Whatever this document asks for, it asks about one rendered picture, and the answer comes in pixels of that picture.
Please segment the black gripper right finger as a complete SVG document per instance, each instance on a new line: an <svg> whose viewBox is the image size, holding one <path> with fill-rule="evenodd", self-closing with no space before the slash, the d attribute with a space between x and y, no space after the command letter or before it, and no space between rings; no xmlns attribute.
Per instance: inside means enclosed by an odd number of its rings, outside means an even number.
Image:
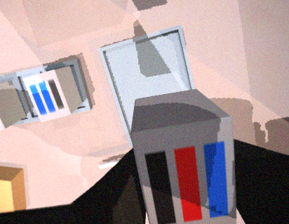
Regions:
<svg viewBox="0 0 289 224"><path fill-rule="evenodd" d="M245 224L289 224L289 155L234 139L234 166Z"/></svg>

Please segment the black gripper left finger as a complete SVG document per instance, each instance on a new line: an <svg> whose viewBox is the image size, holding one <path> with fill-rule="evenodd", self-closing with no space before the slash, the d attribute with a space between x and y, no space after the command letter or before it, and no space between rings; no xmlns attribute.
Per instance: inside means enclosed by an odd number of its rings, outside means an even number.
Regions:
<svg viewBox="0 0 289 224"><path fill-rule="evenodd" d="M146 224L133 148L70 204L0 212L0 224Z"/></svg>

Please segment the orange-handled screwdriver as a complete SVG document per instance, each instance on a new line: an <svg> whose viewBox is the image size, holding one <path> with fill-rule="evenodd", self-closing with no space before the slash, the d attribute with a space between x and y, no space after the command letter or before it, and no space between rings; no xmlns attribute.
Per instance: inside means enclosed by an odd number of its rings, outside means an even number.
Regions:
<svg viewBox="0 0 289 224"><path fill-rule="evenodd" d="M119 159L120 160L120 159ZM101 168L104 168L104 167L108 167L108 166L113 166L115 165L119 160L116 160L116 161L112 161L112 162L105 162L105 163L102 163L102 164L99 164L98 167L101 169Z"/></svg>

